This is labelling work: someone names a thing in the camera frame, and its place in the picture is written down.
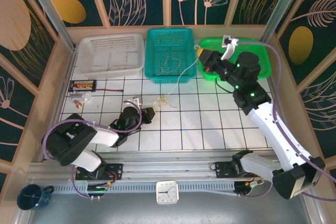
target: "blue mug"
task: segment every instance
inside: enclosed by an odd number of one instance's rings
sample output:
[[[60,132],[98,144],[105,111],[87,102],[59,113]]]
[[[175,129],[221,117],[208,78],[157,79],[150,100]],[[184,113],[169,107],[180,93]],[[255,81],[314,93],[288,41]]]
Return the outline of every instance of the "blue mug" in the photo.
[[[35,184],[28,185],[17,196],[17,206],[22,210],[45,208],[49,204],[53,191],[53,186],[42,188]]]

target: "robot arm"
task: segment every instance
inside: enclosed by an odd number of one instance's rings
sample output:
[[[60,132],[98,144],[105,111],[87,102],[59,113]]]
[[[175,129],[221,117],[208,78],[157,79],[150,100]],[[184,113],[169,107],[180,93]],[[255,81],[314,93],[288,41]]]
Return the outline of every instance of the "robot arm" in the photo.
[[[155,116],[153,108],[141,110],[142,124],[149,124]],[[78,114],[72,114],[67,119],[83,120]],[[138,125],[140,116],[136,108],[128,106],[120,114],[119,119],[110,124],[112,129],[129,130]],[[102,144],[108,147],[118,147],[123,144],[129,133],[115,133],[111,130],[91,126],[85,123],[65,123],[58,126],[48,137],[47,151],[61,166],[76,165],[84,168],[91,178],[99,179],[105,171],[106,162],[94,151],[86,149],[88,144]]]
[[[222,81],[227,81],[234,87],[233,97],[236,104],[262,130],[275,151],[279,163],[260,157],[249,150],[234,155],[233,160],[238,162],[237,166],[244,172],[254,173],[272,182],[283,198],[292,198],[314,186],[321,174],[296,153],[276,126],[271,98],[257,82],[260,72],[258,56],[242,52],[235,64],[228,61],[237,41],[237,39],[224,36],[224,47],[231,49],[225,53],[225,56],[216,51],[200,48],[197,52],[199,60],[204,66],[204,71],[217,73]],[[325,164],[322,158],[312,158],[311,154],[298,143],[280,117],[277,118],[301,153],[323,169]]]

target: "green plastic basket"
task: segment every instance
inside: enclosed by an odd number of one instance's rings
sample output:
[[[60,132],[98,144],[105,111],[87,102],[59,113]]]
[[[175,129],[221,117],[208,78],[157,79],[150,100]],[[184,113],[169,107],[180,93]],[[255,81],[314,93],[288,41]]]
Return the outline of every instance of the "green plastic basket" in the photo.
[[[224,53],[226,48],[222,48],[223,38],[207,38],[202,39],[198,45],[205,49],[211,49]],[[257,39],[239,39],[239,41],[250,41],[250,42],[260,42]],[[272,72],[271,64],[269,62],[267,50],[265,46],[260,45],[237,45],[234,54],[230,58],[230,62],[236,63],[238,55],[241,52],[252,52],[259,57],[259,64],[261,66],[260,73],[258,75],[259,79],[267,78]],[[204,72],[204,67],[201,63],[198,64],[199,70],[203,77],[207,81],[215,81],[218,77],[216,73],[206,73]]]

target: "white clock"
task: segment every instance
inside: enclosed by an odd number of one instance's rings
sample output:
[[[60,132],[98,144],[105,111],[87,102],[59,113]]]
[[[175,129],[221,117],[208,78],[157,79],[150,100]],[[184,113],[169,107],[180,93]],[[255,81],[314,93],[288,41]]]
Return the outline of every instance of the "white clock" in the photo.
[[[179,200],[179,189],[175,181],[156,183],[156,201],[158,204],[175,204]]]

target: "white tile floor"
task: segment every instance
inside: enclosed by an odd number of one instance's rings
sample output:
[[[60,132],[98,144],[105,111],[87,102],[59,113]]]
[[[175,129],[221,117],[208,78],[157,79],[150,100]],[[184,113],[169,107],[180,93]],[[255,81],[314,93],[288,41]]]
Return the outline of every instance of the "white tile floor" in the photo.
[[[179,84],[166,98],[167,104],[157,111],[151,124],[142,126],[139,133],[129,136],[118,149],[102,145],[89,145],[88,148],[97,152],[268,148],[262,132],[238,109],[232,94],[204,80],[198,67],[197,71],[196,78]],[[74,67],[71,79],[87,78],[77,74]],[[269,92],[266,79],[259,83]],[[97,84],[101,89],[124,89],[124,93],[94,92],[91,102],[81,109],[66,99],[60,119],[78,113],[86,120],[109,125],[127,106],[122,101],[141,95],[143,108],[146,108],[175,85],[154,84],[142,71],[134,76],[98,80]],[[226,82],[219,84],[233,90]]]

